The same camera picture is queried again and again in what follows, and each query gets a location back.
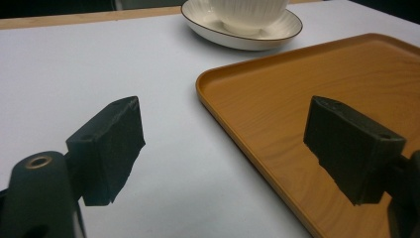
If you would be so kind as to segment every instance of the cup and saucer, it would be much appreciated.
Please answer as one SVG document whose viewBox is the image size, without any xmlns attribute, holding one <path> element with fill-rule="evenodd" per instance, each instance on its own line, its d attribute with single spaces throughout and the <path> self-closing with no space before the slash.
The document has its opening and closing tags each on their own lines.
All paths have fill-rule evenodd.
<svg viewBox="0 0 420 238">
<path fill-rule="evenodd" d="M 188 0 L 182 5 L 181 12 L 187 25 L 201 37 L 228 48 L 246 51 L 265 51 L 282 46 L 303 28 L 302 21 L 287 9 L 273 23 L 252 34 L 229 31 L 209 0 Z"/>
</svg>

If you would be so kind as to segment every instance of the brown tray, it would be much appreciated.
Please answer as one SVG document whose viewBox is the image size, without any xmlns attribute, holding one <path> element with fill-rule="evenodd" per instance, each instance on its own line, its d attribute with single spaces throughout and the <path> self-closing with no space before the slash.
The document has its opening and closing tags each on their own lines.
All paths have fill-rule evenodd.
<svg viewBox="0 0 420 238">
<path fill-rule="evenodd" d="M 342 101 L 420 149 L 420 49 L 368 34 L 208 70 L 200 100 L 315 237 L 389 237 L 380 204 L 353 206 L 303 144 L 312 95 Z"/>
</svg>

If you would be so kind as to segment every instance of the white tabletop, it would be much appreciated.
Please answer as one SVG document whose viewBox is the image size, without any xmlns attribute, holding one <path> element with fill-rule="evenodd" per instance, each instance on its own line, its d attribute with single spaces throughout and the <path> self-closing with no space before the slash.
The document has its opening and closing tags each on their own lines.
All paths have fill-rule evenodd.
<svg viewBox="0 0 420 238">
<path fill-rule="evenodd" d="M 364 33 L 420 46 L 420 26 L 348 1 L 288 9 L 303 31 L 268 52 L 210 43 L 181 15 L 0 31 L 0 189 L 20 160 L 65 154 L 99 110 L 138 95 L 147 144 L 113 204 L 82 205 L 88 237 L 309 237 L 202 106 L 197 76 Z"/>
</svg>

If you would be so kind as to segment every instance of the saucer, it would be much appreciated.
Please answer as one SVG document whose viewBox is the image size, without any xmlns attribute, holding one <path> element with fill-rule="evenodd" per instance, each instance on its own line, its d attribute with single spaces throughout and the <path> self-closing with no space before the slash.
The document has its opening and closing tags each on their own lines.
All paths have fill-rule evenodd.
<svg viewBox="0 0 420 238">
<path fill-rule="evenodd" d="M 216 44 L 247 51 L 265 51 L 290 42 L 303 28 L 302 21 L 285 10 L 270 26 L 251 36 L 229 32 L 216 17 L 208 0 L 188 0 L 181 8 L 187 25 L 201 37 Z"/>
</svg>

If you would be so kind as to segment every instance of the wooden tray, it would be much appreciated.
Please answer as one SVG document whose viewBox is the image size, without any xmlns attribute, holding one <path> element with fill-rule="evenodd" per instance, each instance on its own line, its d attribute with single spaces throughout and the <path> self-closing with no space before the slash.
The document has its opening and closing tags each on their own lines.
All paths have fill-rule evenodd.
<svg viewBox="0 0 420 238">
<path fill-rule="evenodd" d="M 353 206 L 303 144 L 312 95 L 340 100 L 420 149 L 420 49 L 368 34 L 202 73 L 200 100 L 315 237 L 389 237 L 380 204 Z"/>
</svg>

